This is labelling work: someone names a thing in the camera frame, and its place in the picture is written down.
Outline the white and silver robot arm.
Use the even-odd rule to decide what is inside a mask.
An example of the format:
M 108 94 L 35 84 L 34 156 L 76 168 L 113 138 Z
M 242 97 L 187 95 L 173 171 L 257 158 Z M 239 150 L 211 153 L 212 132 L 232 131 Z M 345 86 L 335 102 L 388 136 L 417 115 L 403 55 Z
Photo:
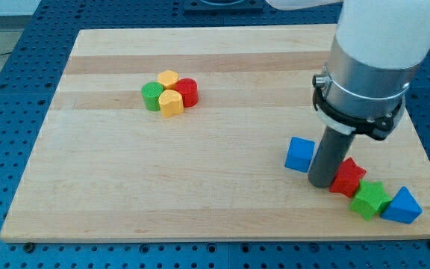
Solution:
M 313 106 L 329 131 L 384 140 L 430 49 L 430 0 L 342 0 Z

